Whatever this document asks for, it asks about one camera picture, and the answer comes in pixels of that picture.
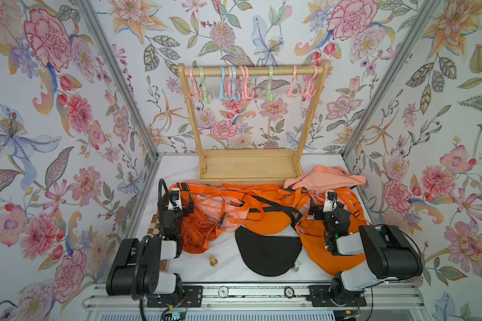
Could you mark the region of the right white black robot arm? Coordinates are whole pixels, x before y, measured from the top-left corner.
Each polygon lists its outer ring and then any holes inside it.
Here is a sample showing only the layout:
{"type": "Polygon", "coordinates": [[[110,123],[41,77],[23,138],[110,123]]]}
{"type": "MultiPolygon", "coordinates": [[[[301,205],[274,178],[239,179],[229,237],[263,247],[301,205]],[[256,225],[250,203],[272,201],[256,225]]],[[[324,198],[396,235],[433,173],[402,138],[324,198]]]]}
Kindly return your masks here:
{"type": "Polygon", "coordinates": [[[342,268],[334,274],[328,290],[329,299],[345,306],[364,291],[386,280],[407,280],[421,275],[424,259],[396,226],[360,226],[349,231],[352,214],[337,201],[318,205],[311,201],[309,213],[323,224],[320,248],[337,257],[364,255],[361,263],[342,268]]]}

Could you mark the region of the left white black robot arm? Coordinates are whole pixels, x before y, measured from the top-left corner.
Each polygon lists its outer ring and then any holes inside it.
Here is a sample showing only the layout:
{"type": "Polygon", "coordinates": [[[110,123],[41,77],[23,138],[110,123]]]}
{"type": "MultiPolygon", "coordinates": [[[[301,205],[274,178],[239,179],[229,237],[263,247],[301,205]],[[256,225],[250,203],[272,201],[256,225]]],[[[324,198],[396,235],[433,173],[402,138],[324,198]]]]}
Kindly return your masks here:
{"type": "Polygon", "coordinates": [[[159,235],[129,238],[120,243],[107,276],[108,295],[130,296],[133,300],[182,300],[182,279],[178,274],[162,272],[161,263],[182,254],[183,219],[194,211],[194,202],[184,196],[189,191],[186,183],[169,189],[163,179],[159,180],[159,235]]]}

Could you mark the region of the orange sling bag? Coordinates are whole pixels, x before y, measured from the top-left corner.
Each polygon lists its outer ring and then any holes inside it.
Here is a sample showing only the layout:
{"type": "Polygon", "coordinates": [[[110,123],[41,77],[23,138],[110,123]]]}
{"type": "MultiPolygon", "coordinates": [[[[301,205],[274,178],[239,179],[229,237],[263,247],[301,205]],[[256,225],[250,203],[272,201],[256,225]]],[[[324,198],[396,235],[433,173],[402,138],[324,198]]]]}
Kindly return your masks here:
{"type": "Polygon", "coordinates": [[[223,184],[220,190],[233,206],[226,212],[226,221],[259,235],[276,235],[294,227],[309,208],[310,196],[302,188],[223,184]]]}
{"type": "MultiPolygon", "coordinates": [[[[220,196],[224,196],[223,192],[217,187],[190,182],[178,183],[173,187],[168,187],[165,180],[160,179],[158,183],[158,201],[161,200],[163,196],[169,196],[173,188],[179,188],[181,190],[182,205],[188,204],[189,199],[191,199],[191,194],[219,194],[220,196]]],[[[157,216],[159,219],[158,201],[157,216]]],[[[216,223],[208,221],[205,216],[196,214],[195,210],[188,217],[183,218],[181,239],[179,241],[173,241],[176,243],[175,256],[178,258],[182,252],[203,254],[210,248],[209,243],[214,241],[222,233],[222,230],[216,226],[216,223]]]]}
{"type": "MultiPolygon", "coordinates": [[[[344,209],[352,213],[347,236],[340,237],[335,241],[325,241],[325,228],[322,221],[314,220],[313,216],[309,215],[309,211],[295,225],[295,231],[308,256],[331,276],[350,270],[365,262],[366,255],[360,236],[360,227],[371,225],[364,217],[364,208],[352,190],[340,188],[334,191],[338,195],[337,201],[344,204],[344,209]]],[[[325,196],[317,201],[314,200],[314,202],[324,205],[325,196]]]]}

